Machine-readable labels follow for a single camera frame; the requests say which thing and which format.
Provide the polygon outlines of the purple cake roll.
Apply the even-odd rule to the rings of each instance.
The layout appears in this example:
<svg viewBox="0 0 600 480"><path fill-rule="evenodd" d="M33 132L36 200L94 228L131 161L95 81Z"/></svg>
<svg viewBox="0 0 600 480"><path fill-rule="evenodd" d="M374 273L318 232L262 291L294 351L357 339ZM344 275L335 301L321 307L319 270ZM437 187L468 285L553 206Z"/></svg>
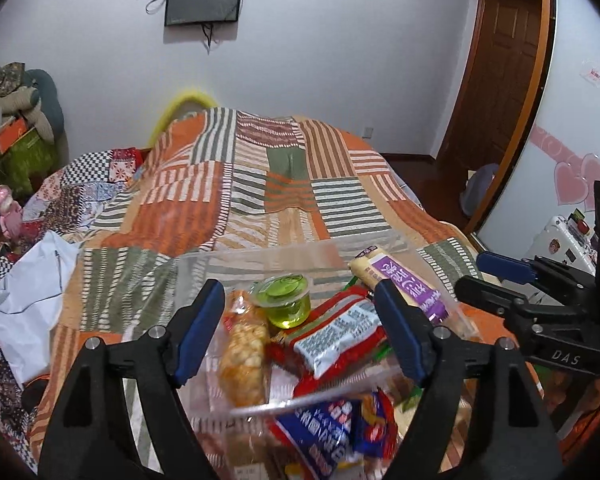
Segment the purple cake roll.
<svg viewBox="0 0 600 480"><path fill-rule="evenodd" d="M444 281L416 252L398 254L372 245L350 260L348 267L372 292L380 281L388 278L406 303L422 310L432 324L443 324L465 339L479 336L477 326L463 312Z"/></svg>

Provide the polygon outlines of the clear popcorn snack bag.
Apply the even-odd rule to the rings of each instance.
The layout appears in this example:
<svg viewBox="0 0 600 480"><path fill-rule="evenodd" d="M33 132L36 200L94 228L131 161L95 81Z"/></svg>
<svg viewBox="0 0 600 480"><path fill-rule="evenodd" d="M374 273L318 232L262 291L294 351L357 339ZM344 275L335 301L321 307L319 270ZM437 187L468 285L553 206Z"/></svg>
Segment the clear popcorn snack bag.
<svg viewBox="0 0 600 480"><path fill-rule="evenodd" d="M246 290L237 289L227 296L222 323L227 343L219 365L221 389L235 408L265 404L271 377L268 319Z"/></svg>

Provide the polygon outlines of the blue white snack packet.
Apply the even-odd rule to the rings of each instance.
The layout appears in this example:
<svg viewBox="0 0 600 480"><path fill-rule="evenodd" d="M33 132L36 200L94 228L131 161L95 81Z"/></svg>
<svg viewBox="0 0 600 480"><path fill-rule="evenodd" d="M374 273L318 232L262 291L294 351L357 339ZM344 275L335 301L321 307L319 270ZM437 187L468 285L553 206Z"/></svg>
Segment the blue white snack packet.
<svg viewBox="0 0 600 480"><path fill-rule="evenodd" d="M392 403L380 389L277 415L268 429L296 452L307 479L332 478L351 458L388 460L398 438Z"/></svg>

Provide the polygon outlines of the red snack packet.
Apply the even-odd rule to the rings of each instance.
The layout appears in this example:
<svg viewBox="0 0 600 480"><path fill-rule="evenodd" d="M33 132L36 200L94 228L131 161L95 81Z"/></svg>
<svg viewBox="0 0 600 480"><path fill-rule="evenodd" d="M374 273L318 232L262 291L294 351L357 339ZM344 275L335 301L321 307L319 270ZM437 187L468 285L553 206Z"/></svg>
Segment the red snack packet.
<svg viewBox="0 0 600 480"><path fill-rule="evenodd" d="M266 346L266 356L298 377L292 394L298 398L338 382L386 339L370 291L353 285L313 309L306 322L279 330Z"/></svg>

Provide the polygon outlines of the clear plastic storage box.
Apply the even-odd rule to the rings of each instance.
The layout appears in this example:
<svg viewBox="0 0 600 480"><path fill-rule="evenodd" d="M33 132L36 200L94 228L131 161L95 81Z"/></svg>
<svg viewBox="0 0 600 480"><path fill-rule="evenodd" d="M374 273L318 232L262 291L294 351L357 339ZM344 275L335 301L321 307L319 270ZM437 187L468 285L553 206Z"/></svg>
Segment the clear plastic storage box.
<svg viewBox="0 0 600 480"><path fill-rule="evenodd" d="M403 385L374 307L390 278L434 325L463 339L477 327L425 252L390 230L264 249L191 252L176 260L175 304L209 280L224 312L197 374L180 397L195 428L215 432L323 401Z"/></svg>

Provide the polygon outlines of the white suitcase with stickers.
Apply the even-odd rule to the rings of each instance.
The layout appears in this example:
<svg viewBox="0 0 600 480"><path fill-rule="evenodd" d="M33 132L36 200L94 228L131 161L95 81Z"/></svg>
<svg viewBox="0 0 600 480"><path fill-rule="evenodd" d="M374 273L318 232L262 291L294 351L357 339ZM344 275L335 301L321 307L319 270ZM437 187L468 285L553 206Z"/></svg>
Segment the white suitcase with stickers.
<svg viewBox="0 0 600 480"><path fill-rule="evenodd" d="M576 208L568 217L550 218L545 228L533 239L524 258L549 258L594 275L597 250L592 244L593 235L583 212Z"/></svg>

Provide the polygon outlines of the white wardrobe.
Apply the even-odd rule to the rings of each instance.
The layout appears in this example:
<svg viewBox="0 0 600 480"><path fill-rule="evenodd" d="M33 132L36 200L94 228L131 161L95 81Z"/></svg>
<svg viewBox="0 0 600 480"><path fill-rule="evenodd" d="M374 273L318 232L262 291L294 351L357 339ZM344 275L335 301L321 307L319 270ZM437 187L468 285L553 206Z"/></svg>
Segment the white wardrobe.
<svg viewBox="0 0 600 480"><path fill-rule="evenodd" d="M556 0L550 66L538 111L504 191L478 232L492 252L520 258L556 216L595 223L600 179L600 12Z"/></svg>

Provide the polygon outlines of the white plastic bag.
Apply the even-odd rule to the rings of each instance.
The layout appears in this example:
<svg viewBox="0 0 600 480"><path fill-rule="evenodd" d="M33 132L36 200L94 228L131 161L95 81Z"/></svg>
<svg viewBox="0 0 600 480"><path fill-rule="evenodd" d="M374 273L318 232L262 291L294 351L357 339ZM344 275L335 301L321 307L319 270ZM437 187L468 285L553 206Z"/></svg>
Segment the white plastic bag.
<svg viewBox="0 0 600 480"><path fill-rule="evenodd" d="M50 333L79 252L48 231L0 278L0 347L19 385L50 366Z"/></svg>

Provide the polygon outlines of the brown wooden door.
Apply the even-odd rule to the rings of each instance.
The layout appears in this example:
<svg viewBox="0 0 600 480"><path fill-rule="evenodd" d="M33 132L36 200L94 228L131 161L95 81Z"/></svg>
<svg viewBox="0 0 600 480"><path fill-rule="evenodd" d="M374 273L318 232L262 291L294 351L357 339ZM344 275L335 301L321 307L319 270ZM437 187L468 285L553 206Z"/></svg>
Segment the brown wooden door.
<svg viewBox="0 0 600 480"><path fill-rule="evenodd" d="M458 200L466 181L495 169L486 189L460 207L465 233L478 229L505 184L539 95L550 39L552 0L477 0L460 90L438 162L456 177Z"/></svg>

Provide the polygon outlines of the green jelly cup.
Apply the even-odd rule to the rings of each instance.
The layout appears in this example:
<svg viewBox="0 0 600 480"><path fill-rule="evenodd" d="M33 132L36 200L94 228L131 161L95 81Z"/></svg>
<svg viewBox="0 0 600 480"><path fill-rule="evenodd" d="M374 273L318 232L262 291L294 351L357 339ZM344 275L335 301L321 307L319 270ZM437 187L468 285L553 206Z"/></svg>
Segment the green jelly cup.
<svg viewBox="0 0 600 480"><path fill-rule="evenodd" d="M289 330L306 322L309 317L309 288L309 280L303 274L283 274L254 283L249 298L264 311L268 322L282 330Z"/></svg>

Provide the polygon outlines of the pink plush toy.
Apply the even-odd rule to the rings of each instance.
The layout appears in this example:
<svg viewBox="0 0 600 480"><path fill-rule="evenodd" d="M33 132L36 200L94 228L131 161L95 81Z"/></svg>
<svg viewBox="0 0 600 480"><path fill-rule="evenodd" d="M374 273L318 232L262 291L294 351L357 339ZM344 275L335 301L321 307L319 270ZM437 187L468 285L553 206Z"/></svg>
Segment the pink plush toy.
<svg viewBox="0 0 600 480"><path fill-rule="evenodd" d="M0 226L4 237L16 240L21 232L22 208L12 196L12 190L0 184Z"/></svg>

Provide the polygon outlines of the patchwork striped bed blanket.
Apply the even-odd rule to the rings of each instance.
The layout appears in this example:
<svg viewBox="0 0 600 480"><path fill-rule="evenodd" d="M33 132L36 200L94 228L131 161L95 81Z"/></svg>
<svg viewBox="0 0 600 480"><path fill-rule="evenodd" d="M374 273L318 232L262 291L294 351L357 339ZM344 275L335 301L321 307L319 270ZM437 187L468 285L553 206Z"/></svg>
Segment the patchwork striped bed blanket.
<svg viewBox="0 0 600 480"><path fill-rule="evenodd" d="M20 239L0 256L4 278L48 233L79 249L58 299L39 408L23 406L0 338L3 438L36 467L79 344L89 333L120 338L168 318L179 256L391 232L431 255L470 254L460 231L426 214L381 154L315 119L215 107L175 119L147 154L80 156L44 180L24 206Z"/></svg>

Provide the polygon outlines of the pile of clothes and boxes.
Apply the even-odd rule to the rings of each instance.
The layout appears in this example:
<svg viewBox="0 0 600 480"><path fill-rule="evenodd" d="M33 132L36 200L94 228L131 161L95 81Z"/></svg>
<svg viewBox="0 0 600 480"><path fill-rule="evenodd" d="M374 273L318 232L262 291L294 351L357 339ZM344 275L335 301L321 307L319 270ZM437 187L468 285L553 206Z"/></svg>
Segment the pile of clothes and boxes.
<svg viewBox="0 0 600 480"><path fill-rule="evenodd" d="M0 184L32 195L58 164L65 133L56 84L21 62L0 67Z"/></svg>

